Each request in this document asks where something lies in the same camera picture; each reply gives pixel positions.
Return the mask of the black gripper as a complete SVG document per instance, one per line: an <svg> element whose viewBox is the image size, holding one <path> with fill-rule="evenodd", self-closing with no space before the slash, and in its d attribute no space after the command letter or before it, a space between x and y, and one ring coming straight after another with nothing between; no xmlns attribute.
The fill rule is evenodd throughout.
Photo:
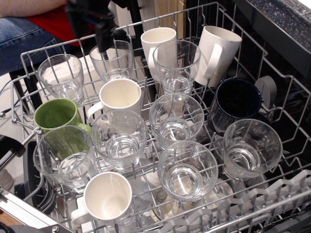
<svg viewBox="0 0 311 233"><path fill-rule="evenodd" d="M94 31L100 53L112 47L115 31L113 20L100 20L94 27Z"/></svg>

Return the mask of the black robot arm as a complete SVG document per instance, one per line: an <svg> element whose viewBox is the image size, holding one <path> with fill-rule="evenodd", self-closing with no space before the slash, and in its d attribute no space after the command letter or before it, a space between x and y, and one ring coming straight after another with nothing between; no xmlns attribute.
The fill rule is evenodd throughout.
<svg viewBox="0 0 311 233"><path fill-rule="evenodd" d="M69 0L66 5L67 17L75 37L87 35L89 25L94 26L99 52L106 51L113 44L114 16L108 5L108 0Z"/></svg>

